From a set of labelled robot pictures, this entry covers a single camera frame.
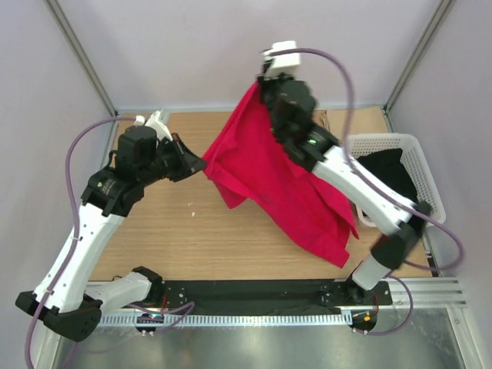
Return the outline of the pink red t shirt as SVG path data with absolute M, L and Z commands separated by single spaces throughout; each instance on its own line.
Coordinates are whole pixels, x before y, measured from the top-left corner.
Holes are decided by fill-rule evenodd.
M 205 175 L 229 208 L 251 199 L 299 247 L 342 268 L 357 229 L 347 197 L 289 160 L 253 84 L 204 153 Z

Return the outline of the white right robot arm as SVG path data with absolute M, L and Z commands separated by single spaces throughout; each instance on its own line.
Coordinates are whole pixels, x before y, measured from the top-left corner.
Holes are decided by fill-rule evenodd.
M 345 281 L 348 299 L 364 304 L 373 297 L 376 285 L 400 268 L 418 244 L 431 206 L 392 191 L 346 154 L 345 147 L 328 130 L 314 123 L 316 101 L 305 82 L 285 73 L 276 78 L 259 75 L 257 81 L 272 135 L 288 158 L 339 190 L 381 232 L 369 255 Z

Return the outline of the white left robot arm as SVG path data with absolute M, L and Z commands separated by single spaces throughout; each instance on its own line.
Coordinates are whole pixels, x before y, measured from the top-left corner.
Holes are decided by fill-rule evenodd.
M 109 164 L 88 179 L 74 212 L 73 231 L 51 270 L 35 290 L 19 294 L 16 306 L 74 342 L 89 337 L 108 312 L 135 302 L 157 306 L 164 294 L 163 279 L 145 267 L 103 288 L 86 285 L 105 246 L 147 186 L 162 179 L 181 181 L 205 167 L 165 123 L 128 128 Z

